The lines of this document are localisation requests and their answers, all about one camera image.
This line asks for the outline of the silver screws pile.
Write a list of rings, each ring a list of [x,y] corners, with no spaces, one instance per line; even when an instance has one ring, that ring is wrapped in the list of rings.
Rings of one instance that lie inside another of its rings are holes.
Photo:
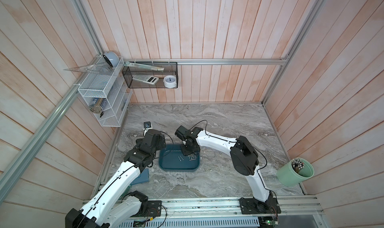
[[[188,155],[188,157],[189,157],[189,161],[192,161],[192,160],[196,160],[197,159],[197,155],[196,154],[189,154]]]

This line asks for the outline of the teal plastic storage tray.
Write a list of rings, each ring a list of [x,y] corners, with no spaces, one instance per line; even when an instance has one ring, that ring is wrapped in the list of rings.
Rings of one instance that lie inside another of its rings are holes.
[[[189,161],[188,155],[183,155],[181,144],[167,144],[166,148],[160,151],[159,166],[166,172],[194,172],[200,166],[200,153],[196,160]]]

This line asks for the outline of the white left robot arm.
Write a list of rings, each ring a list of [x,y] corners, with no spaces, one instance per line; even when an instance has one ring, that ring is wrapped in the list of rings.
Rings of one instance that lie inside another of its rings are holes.
[[[106,185],[79,210],[71,209],[65,217],[66,228],[116,228],[135,215],[147,215],[148,197],[129,193],[118,206],[116,202],[144,169],[153,164],[156,153],[166,147],[165,136],[149,129],[139,138]]]

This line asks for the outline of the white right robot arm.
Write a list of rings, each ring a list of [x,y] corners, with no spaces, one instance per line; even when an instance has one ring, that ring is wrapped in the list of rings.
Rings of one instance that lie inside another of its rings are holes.
[[[253,193],[252,198],[239,199],[243,215],[281,213],[275,193],[266,187],[260,173],[257,150],[246,137],[229,138],[212,134],[199,127],[187,129],[184,126],[180,126],[175,135],[183,142],[183,155],[199,152],[204,146],[231,157],[235,170],[246,177]]]

